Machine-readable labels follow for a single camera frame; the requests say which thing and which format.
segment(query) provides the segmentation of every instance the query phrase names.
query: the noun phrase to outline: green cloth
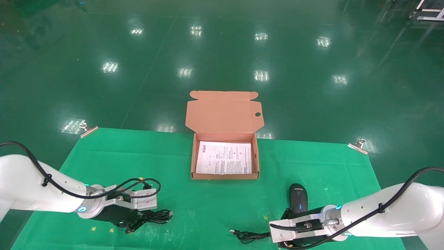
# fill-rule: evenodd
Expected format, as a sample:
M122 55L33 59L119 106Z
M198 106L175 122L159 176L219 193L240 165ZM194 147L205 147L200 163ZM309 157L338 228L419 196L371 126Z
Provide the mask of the green cloth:
M288 188L308 190L309 209L339 205L380 189L369 158L343 144L258 140L259 180L192 180L192 134L100 128L80 139L61 171L87 184L113 185L132 177L162 184L159 209L174 212L165 225L125 234L108 222L77 214L34 212L13 250L275 250L271 239L241 244L230 229L268 231L289 206ZM401 250L399 238L349 237L314 248Z

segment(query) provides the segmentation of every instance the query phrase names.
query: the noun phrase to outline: cardboard box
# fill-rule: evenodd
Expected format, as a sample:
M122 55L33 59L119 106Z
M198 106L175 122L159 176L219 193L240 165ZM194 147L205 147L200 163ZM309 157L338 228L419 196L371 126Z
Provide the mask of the cardboard box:
M191 91L196 100L186 107L185 125L194 134L191 178L212 180L253 180L259 178L259 151L256 131L264 126L262 105L252 101L257 92ZM251 143L251 174L196 173L200 141Z

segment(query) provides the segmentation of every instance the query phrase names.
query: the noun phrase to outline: epoxy floor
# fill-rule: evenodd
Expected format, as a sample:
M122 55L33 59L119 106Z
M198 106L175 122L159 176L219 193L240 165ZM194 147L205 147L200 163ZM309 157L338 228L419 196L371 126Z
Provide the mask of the epoxy floor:
M59 168L82 120L191 133L191 90L257 91L259 137L364 138L381 187L404 182L444 166L444 24L408 20L417 2L0 0L0 141ZM9 212L2 247L29 215Z

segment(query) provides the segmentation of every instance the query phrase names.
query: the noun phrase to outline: box flap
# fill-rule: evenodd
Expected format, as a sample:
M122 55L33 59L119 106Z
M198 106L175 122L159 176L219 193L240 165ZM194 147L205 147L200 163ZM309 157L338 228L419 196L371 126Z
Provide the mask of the box flap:
M254 133L264 126L257 92L191 91L185 125L196 133Z

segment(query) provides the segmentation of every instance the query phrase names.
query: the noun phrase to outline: white paper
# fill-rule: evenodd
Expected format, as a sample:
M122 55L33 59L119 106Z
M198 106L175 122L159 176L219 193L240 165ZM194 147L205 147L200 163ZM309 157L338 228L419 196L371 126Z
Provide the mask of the white paper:
M201 141L196 173L251 173L251 143Z

